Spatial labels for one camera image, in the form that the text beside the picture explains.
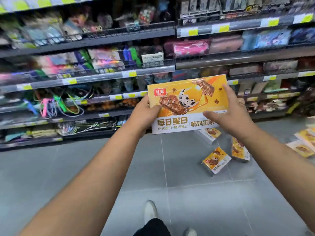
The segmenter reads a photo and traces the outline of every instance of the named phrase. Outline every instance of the hand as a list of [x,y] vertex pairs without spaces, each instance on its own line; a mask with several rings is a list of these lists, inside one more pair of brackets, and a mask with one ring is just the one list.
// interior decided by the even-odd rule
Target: hand
[[234,90],[228,85],[224,85],[229,100],[229,108],[227,113],[217,114],[212,111],[204,111],[203,115],[220,125],[226,132],[242,141],[251,134],[253,128],[256,127],[245,107],[245,101],[238,99]]
[[131,123],[139,132],[145,132],[157,118],[161,109],[160,105],[149,107],[149,96],[146,94],[132,111],[128,123]]

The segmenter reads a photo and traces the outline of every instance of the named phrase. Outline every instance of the gray tile floor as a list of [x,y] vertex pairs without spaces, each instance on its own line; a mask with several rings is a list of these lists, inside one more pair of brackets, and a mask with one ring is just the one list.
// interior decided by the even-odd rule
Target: gray tile floor
[[[308,119],[258,123],[289,142]],[[83,141],[0,153],[0,235],[15,235],[106,143]],[[200,165],[215,147],[230,151],[226,134],[206,145],[193,132],[145,135],[136,148],[102,235],[132,235],[153,200],[173,236],[300,236],[306,226],[257,163],[229,162],[210,177]]]

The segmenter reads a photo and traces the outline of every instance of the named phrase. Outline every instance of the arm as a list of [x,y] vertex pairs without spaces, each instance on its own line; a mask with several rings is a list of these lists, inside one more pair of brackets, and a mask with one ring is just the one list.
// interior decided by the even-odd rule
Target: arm
[[229,99],[228,112],[218,115],[206,111],[204,116],[246,146],[272,183],[315,232],[315,166],[262,131],[251,120],[244,105],[238,102],[234,91],[229,86],[225,89]]
[[139,139],[160,110],[160,106],[150,108],[148,103],[149,98],[146,95],[135,107],[126,124],[108,140],[83,170],[34,216],[20,236],[101,234]]

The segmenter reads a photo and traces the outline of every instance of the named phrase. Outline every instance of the left arm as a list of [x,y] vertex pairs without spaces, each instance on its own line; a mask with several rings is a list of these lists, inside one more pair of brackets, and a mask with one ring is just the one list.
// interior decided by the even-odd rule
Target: left arm
[[160,106],[137,104],[127,122],[94,158],[42,208],[20,236],[98,236],[124,182],[139,139],[152,124]]

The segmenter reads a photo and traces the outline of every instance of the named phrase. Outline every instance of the black pants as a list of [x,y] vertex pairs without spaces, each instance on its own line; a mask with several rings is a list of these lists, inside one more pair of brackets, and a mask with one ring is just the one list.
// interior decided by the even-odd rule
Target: black pants
[[134,236],[171,236],[171,234],[162,220],[151,219],[142,229],[139,229]]

